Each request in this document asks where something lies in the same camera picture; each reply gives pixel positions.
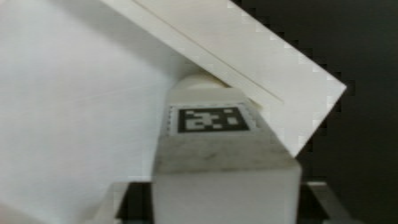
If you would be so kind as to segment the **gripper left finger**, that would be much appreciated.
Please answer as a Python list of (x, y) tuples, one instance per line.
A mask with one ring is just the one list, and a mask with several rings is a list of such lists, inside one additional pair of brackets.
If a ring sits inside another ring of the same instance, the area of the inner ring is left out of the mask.
[(122, 224), (155, 224), (150, 182), (129, 184), (116, 218)]

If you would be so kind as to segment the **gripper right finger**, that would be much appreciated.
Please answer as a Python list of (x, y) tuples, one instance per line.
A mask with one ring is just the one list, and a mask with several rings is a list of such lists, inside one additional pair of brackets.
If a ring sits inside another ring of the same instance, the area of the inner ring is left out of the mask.
[(326, 201), (326, 183), (306, 182), (301, 185), (297, 224), (324, 224), (329, 220)]

